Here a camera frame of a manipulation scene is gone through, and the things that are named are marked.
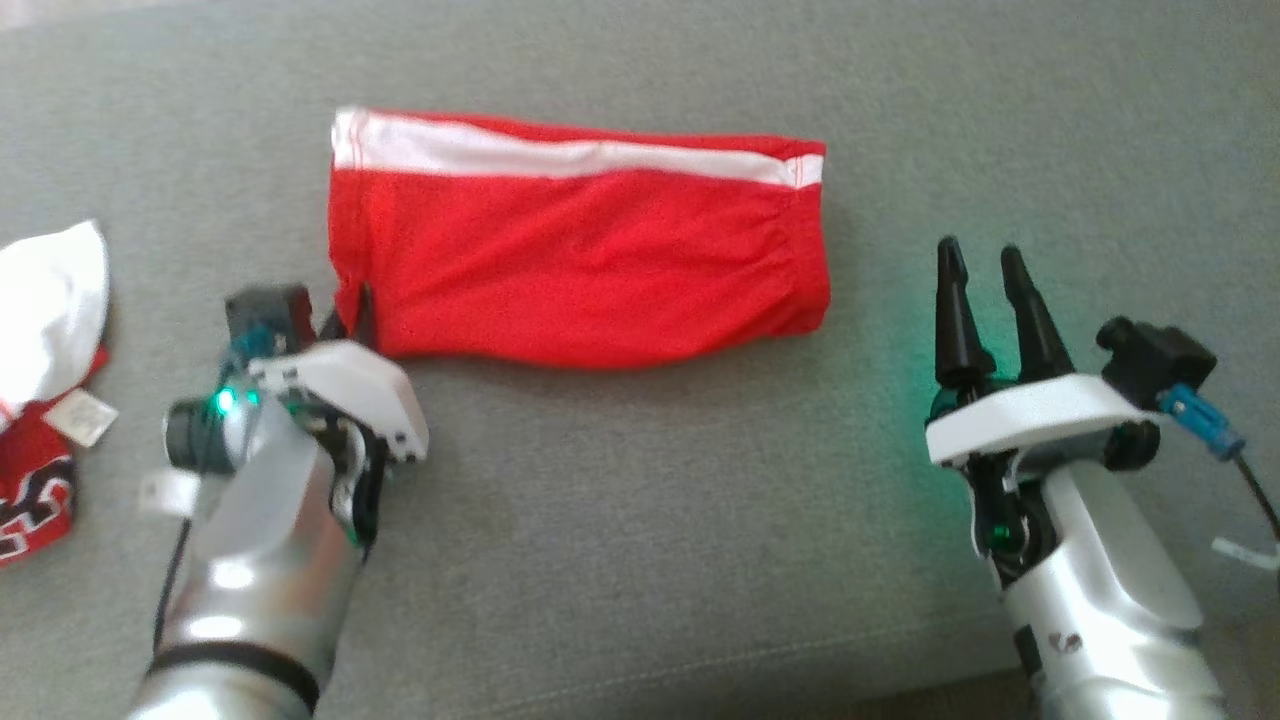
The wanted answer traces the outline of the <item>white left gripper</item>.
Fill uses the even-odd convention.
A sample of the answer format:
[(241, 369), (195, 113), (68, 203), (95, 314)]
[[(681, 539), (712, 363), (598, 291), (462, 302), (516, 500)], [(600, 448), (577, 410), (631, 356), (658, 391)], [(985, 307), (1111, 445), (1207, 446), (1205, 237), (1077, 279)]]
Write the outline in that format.
[(315, 345), (292, 355), (250, 361), (250, 386), (302, 413), (307, 429), (346, 434), (338, 450), (340, 478), (330, 507), (357, 546), (378, 538), (381, 488), (394, 465), (425, 460), (430, 430), (404, 370), (378, 351), (372, 288), (362, 283), (351, 338), (337, 307)]

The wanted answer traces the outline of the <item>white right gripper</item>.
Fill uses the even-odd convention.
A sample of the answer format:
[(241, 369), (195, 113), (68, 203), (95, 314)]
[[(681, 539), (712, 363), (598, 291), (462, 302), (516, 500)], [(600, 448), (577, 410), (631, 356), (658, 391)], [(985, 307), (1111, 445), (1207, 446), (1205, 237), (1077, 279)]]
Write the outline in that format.
[[(972, 543), (998, 577), (1020, 577), (1059, 542), (1039, 484), (1076, 460), (1138, 471), (1161, 443), (1156, 415), (1098, 375), (1075, 373), (1059, 328), (1016, 245), (1002, 249), (1004, 292), (1016, 325), (1020, 386), (963, 402), (942, 391), (925, 424), (931, 462), (957, 471), (972, 497)], [(957, 238), (937, 246), (934, 378), (974, 386), (995, 374), (966, 295)]]

